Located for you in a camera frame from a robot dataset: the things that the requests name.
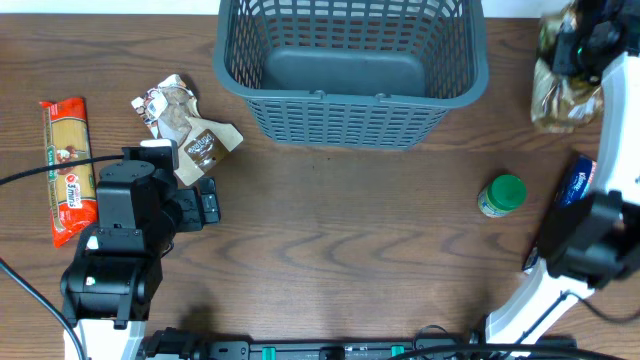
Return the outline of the gold foil bag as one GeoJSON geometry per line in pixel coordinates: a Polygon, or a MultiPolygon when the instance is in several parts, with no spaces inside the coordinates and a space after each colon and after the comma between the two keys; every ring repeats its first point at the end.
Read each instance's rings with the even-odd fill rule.
{"type": "Polygon", "coordinates": [[[571,133],[602,118],[604,98],[599,85],[551,71],[556,37],[576,30],[577,25],[574,2],[540,20],[530,111],[531,121],[539,132],[571,133]]]}

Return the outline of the white brown snack pouch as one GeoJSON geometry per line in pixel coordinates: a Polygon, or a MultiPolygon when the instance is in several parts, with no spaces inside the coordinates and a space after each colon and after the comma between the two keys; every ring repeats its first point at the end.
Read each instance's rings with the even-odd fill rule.
{"type": "Polygon", "coordinates": [[[177,146],[176,176],[190,186],[243,141],[230,123],[204,119],[195,93],[177,74],[131,101],[131,106],[155,139],[177,146]]]}

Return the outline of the red spaghetti packet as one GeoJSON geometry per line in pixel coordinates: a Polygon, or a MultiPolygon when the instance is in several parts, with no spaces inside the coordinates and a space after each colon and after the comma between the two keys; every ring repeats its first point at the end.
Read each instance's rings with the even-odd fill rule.
{"type": "Polygon", "coordinates": [[[98,220],[85,102],[80,97],[43,102],[45,155],[53,245],[59,248],[98,220]]]}

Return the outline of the kleenex tissue multipack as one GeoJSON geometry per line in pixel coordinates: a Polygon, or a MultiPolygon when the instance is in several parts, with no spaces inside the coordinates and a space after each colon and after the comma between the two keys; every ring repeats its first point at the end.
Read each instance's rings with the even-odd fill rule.
{"type": "Polygon", "coordinates": [[[570,161],[564,168],[563,176],[557,183],[553,199],[549,202],[541,224],[524,257],[521,265],[521,271],[524,274],[530,274],[538,262],[538,240],[547,218],[556,209],[569,206],[586,196],[593,181],[596,166],[597,162],[591,157],[578,152],[572,154],[570,161]]]}

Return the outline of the green lid jar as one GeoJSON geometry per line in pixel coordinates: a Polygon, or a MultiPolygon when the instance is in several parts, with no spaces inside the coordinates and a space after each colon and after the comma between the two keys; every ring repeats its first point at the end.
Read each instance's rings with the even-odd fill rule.
{"type": "Polygon", "coordinates": [[[496,177],[478,194],[477,204],[487,217],[504,217],[520,208],[527,197],[522,180],[511,174],[496,177]]]}

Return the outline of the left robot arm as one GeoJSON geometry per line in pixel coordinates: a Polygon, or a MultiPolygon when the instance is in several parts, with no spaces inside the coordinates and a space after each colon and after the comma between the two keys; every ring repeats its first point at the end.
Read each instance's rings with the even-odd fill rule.
{"type": "Polygon", "coordinates": [[[169,168],[124,160],[101,171],[97,204],[61,278],[68,338],[83,359],[133,359],[175,235],[220,220],[216,184],[181,189],[169,168]]]}

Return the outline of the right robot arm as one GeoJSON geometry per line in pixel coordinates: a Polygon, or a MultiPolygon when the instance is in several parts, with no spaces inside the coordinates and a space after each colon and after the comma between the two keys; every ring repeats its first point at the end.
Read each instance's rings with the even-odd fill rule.
{"type": "Polygon", "coordinates": [[[519,355],[576,303],[639,268],[639,4],[572,7],[539,54],[552,75],[599,86],[601,138],[587,193],[547,215],[530,274],[486,317],[485,342],[519,355]]]}

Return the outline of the grey plastic basket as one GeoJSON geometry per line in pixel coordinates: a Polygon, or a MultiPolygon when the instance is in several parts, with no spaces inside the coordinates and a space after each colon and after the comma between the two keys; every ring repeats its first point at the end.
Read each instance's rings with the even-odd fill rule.
{"type": "Polygon", "coordinates": [[[213,67],[265,136],[405,150],[489,82],[480,0],[222,0],[213,67]]]}

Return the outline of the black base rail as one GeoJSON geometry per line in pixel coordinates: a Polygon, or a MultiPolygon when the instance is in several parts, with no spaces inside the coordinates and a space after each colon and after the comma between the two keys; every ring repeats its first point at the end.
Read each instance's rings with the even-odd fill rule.
{"type": "Polygon", "coordinates": [[[174,328],[158,330],[145,338],[133,359],[203,360],[373,360],[413,359],[580,359],[572,338],[551,337],[532,351],[487,350],[477,341],[469,343],[432,327],[412,338],[254,341],[248,337],[213,338],[174,328]]]}

